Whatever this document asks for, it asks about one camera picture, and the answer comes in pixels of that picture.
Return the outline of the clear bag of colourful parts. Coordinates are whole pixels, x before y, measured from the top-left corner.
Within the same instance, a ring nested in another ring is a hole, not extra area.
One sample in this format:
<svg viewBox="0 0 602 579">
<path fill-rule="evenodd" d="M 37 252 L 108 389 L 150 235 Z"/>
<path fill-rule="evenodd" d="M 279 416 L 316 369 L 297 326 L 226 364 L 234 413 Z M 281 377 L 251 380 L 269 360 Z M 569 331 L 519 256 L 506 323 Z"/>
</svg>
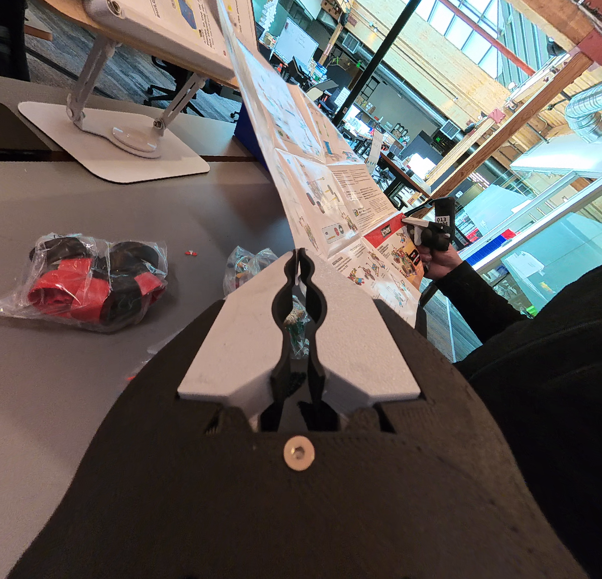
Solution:
<svg viewBox="0 0 602 579">
<path fill-rule="evenodd" d="M 277 259 L 278 257 L 270 248 L 254 254 L 240 246 L 235 247 L 226 263 L 223 277 L 224 296 L 229 296 Z M 293 294 L 292 300 L 293 307 L 284 321 L 284 325 L 290 336 L 291 356 L 300 360 L 309 354 L 309 341 L 305 335 L 309 315 L 303 301 L 296 294 Z"/>
</svg>

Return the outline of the blue plastic bin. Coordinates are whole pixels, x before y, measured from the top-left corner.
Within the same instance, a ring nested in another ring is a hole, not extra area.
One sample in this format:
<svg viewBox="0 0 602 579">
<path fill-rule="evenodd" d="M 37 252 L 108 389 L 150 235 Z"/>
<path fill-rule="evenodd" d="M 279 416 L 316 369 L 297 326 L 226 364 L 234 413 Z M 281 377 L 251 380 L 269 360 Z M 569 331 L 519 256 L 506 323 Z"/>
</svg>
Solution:
<svg viewBox="0 0 602 579">
<path fill-rule="evenodd" d="M 264 169 L 269 171 L 245 103 L 242 103 L 240 111 L 238 112 L 234 136 L 239 140 L 240 144 L 252 154 L 255 160 L 258 161 Z"/>
</svg>

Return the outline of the clear bag of red black parts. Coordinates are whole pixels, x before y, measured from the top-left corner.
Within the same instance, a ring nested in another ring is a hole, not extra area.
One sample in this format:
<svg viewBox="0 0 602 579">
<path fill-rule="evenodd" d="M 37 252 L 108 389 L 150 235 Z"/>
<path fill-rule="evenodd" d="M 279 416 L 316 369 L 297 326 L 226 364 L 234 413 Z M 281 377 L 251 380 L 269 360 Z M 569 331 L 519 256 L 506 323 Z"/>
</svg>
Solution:
<svg viewBox="0 0 602 579">
<path fill-rule="evenodd" d="M 114 333 L 144 319 L 167 275 L 164 243 L 51 233 L 37 240 L 20 282 L 1 297 L 1 317 Z"/>
</svg>

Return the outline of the person's right hand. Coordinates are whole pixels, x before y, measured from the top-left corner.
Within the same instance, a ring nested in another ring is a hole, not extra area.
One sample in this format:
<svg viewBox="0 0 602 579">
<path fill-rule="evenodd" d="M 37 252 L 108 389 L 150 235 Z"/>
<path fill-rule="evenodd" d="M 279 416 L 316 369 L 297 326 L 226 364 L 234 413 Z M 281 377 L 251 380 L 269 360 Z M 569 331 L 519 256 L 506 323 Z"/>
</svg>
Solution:
<svg viewBox="0 0 602 579">
<path fill-rule="evenodd" d="M 446 251 L 430 249 L 425 245 L 417 245 L 421 261 L 423 262 L 425 277 L 430 280 L 440 280 L 456 267 L 463 263 L 452 244 Z"/>
</svg>

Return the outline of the toy instruction sheet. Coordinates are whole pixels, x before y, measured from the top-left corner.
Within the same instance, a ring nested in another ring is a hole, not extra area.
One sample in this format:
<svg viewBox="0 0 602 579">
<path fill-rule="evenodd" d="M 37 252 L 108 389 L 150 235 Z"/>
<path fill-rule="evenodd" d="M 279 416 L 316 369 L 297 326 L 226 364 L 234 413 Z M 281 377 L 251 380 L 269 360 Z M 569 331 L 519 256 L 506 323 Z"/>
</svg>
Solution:
<svg viewBox="0 0 602 579">
<path fill-rule="evenodd" d="M 423 320 L 414 228 L 365 162 L 299 86 L 243 41 L 235 0 L 216 0 L 222 33 L 263 159 L 297 248 L 313 252 L 410 326 Z"/>
</svg>

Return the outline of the whiteboard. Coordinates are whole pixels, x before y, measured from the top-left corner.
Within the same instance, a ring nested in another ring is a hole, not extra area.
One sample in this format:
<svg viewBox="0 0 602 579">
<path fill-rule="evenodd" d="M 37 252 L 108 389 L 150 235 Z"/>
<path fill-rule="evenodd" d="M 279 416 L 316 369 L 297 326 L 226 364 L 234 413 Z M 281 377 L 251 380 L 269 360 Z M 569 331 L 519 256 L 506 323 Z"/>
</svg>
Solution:
<svg viewBox="0 0 602 579">
<path fill-rule="evenodd" d="M 294 21 L 287 18 L 276 39 L 273 54 L 278 56 L 283 63 L 289 63 L 296 58 L 298 63 L 309 65 L 317 48 L 318 42 Z"/>
</svg>

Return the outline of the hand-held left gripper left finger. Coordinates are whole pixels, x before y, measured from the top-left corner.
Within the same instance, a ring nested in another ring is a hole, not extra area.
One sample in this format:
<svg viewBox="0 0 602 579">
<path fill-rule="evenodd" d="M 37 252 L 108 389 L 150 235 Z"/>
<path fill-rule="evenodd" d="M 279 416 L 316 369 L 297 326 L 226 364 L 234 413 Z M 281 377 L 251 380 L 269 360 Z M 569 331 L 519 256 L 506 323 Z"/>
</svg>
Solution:
<svg viewBox="0 0 602 579">
<path fill-rule="evenodd" d="M 288 398 L 297 250 L 227 296 L 177 394 L 185 400 L 237 407 L 260 430 L 277 431 Z"/>
</svg>

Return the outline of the white document stand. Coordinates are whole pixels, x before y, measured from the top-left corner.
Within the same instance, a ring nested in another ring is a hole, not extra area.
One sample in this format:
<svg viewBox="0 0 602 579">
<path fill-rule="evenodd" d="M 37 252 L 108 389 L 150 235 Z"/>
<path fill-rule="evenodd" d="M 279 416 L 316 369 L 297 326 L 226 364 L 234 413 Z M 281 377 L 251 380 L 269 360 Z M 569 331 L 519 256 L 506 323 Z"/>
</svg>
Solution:
<svg viewBox="0 0 602 579">
<path fill-rule="evenodd" d="M 118 43 L 98 36 L 65 105 L 22 101 L 26 117 L 88 171 L 117 184 L 203 174 L 209 165 L 169 130 L 205 79 L 193 74 L 159 118 L 86 108 L 96 79 Z"/>
</svg>

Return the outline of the silver air duct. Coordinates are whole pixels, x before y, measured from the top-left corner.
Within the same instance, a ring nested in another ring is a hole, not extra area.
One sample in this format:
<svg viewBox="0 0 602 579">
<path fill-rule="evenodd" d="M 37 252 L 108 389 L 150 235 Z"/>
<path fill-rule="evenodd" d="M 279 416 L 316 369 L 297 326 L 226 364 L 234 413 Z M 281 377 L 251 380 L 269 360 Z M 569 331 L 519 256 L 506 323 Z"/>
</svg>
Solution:
<svg viewBox="0 0 602 579">
<path fill-rule="evenodd" d="M 569 128 L 583 141 L 601 143 L 601 83 L 572 96 L 565 109 Z"/>
</svg>

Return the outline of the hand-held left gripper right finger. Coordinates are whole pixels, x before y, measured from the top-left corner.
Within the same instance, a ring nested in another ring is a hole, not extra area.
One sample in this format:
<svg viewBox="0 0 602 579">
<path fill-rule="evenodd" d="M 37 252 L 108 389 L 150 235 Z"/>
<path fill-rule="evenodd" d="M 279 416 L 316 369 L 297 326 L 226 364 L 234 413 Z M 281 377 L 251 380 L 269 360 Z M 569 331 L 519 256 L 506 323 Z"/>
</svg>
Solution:
<svg viewBox="0 0 602 579">
<path fill-rule="evenodd" d="M 415 402 L 421 389 L 380 309 L 333 266 L 300 249 L 300 282 L 305 285 L 310 402 L 300 402 L 309 431 L 337 431 L 342 418 L 384 404 Z"/>
</svg>

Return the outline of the person's right forearm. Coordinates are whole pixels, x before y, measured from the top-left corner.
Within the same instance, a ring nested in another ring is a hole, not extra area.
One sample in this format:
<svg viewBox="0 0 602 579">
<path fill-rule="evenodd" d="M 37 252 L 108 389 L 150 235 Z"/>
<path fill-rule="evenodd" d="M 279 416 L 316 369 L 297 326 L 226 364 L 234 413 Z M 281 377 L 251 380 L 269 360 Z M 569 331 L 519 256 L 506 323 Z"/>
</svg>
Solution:
<svg viewBox="0 0 602 579">
<path fill-rule="evenodd" d="M 529 320 L 497 294 L 467 261 L 434 282 L 481 343 Z"/>
</svg>

